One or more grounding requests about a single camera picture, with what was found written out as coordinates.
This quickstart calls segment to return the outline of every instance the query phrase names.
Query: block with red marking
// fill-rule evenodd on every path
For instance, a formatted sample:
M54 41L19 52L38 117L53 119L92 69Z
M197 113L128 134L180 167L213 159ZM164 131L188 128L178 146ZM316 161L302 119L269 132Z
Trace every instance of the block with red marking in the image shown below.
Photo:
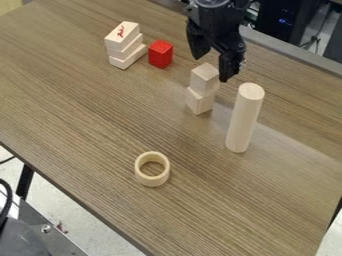
M173 45L163 40L154 41L148 48L148 62L166 68L172 62Z
M140 33L138 23L123 21L105 37L105 45L116 51L123 51Z

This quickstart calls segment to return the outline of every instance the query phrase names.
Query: floor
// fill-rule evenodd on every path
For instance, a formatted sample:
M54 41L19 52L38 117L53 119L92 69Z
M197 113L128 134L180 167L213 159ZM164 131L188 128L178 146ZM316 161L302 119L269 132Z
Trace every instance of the floor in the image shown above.
M21 6L21 0L0 0L0 15L19 6ZM316 33L324 19L325 8L319 11L308 26L302 43L307 42ZM321 42L317 52L319 55L324 53L339 15L333 13L320 33ZM316 45L314 44L308 50L315 52ZM9 156L11 155L0 147L0 161ZM15 188L22 165L17 159L0 165L0 178L7 180ZM89 255L144 255L39 175L34 177L27 201L55 225L62 222L64 230L68 231L67 236Z
M329 5L322 6L322 8L318 11L316 16L312 19L311 23L308 25L308 27L305 30L301 44L307 43L313 35L316 35L317 31L319 30L320 26L322 25L324 21L324 18L328 11L328 7ZM314 43L308 49L308 51L316 53L316 50L317 50L318 55L322 56L324 54L325 48L328 45L329 39L334 31L334 28L336 26L336 23L340 15L341 14L336 11L333 11L329 15L329 18L326 20L321 33L319 33L319 35L317 36L318 38L321 39L318 45L318 48L316 48L317 44Z
M0 147L0 161L10 156ZM22 166L17 159L0 165L0 178L15 188ZM66 236L91 256L144 255L39 175L34 177L27 202L53 224L62 222Z

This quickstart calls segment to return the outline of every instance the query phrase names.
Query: wooden block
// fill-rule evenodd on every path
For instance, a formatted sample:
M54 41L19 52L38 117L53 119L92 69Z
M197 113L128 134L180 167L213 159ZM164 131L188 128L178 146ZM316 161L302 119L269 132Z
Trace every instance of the wooden block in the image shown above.
M105 45L123 51L139 33L138 23L124 21L105 37Z
M191 70L190 88L201 96L211 95L220 89L219 72L209 63Z
M148 47L148 62L158 68L166 68L172 62L173 45L156 40Z
M261 86L253 83L240 85L226 138L231 151L242 153L247 150L264 97Z
M139 33L133 39L133 41L131 41L129 45L127 45L127 47L123 49L122 51L117 51L112 48L107 48L108 56L111 56L113 58L117 58L120 60L126 59L129 55L131 55L134 52L134 50L136 50L142 44L143 38L144 38L143 34Z
M195 115L202 114L213 108L215 92L207 96L201 96L190 87L186 91L186 104Z
M120 60L109 56L109 63L118 68L126 69L129 66L131 66L134 62L136 62L139 58L141 58L146 52L146 45L141 44L133 53L131 53L131 55L129 55L124 60Z

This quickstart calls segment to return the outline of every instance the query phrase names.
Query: red block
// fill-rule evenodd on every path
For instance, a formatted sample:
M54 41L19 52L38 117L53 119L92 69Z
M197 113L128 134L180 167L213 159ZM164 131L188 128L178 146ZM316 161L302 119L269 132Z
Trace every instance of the red block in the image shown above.
M148 62L166 68L172 62L173 45L162 40L154 41L148 48Z

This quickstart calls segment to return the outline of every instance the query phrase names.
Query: black cable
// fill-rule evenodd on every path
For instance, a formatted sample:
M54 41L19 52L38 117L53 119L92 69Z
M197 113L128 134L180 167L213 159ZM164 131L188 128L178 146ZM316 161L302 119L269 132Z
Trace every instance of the black cable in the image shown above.
M11 161L14 158L15 158L15 156L11 156L10 158L7 158L6 160L1 161L0 164L7 163L8 161Z
M3 225L5 224L5 221L7 219L7 215L12 206L13 194L12 194L11 186L3 179L0 179L0 185L2 185L6 189L6 193L7 193L6 203L2 211L0 212L0 230L2 230Z
M320 38L318 38L319 34L322 32L323 28L324 28L324 25L325 23L327 22L327 20L329 19L330 17L330 14L331 12L333 11L333 8L331 6L331 4L329 3L329 7L328 7L328 11L326 12L325 16L324 16L324 19L321 23L321 26L319 27L319 29L317 30L316 34L313 35L310 40L306 43L303 43L301 44L299 47L304 47L307 49L309 49L315 42L317 42L317 44L319 44L319 41L321 40Z
M321 38L318 38L318 40L316 41L316 51L315 53L318 53L318 48L319 48L319 43L321 42Z

